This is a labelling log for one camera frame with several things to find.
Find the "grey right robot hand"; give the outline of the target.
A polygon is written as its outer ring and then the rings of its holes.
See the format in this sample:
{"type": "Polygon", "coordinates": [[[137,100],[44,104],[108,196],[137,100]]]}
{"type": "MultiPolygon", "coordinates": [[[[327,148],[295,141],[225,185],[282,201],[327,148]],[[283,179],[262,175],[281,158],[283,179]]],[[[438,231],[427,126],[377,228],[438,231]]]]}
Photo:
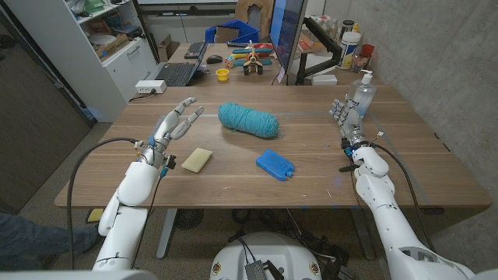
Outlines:
{"type": "Polygon", "coordinates": [[[362,118],[357,111],[358,105],[351,99],[347,99],[345,102],[335,99],[329,111],[338,122],[342,135],[341,149],[347,156],[351,156],[358,148],[368,143],[363,131],[362,118]]]}

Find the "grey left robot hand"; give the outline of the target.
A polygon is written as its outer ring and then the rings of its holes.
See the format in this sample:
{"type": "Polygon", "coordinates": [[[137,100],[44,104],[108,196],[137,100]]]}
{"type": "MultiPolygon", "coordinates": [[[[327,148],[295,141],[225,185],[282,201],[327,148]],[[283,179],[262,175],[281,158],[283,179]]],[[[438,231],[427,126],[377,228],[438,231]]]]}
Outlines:
{"type": "Polygon", "coordinates": [[[184,110],[196,101],[196,97],[188,97],[167,115],[160,117],[147,141],[140,145],[142,150],[137,155],[139,163],[144,163],[157,169],[162,165],[171,165],[174,156],[166,154],[169,144],[173,140],[182,138],[204,112],[204,108],[199,107],[184,121],[180,121],[184,110]]]}

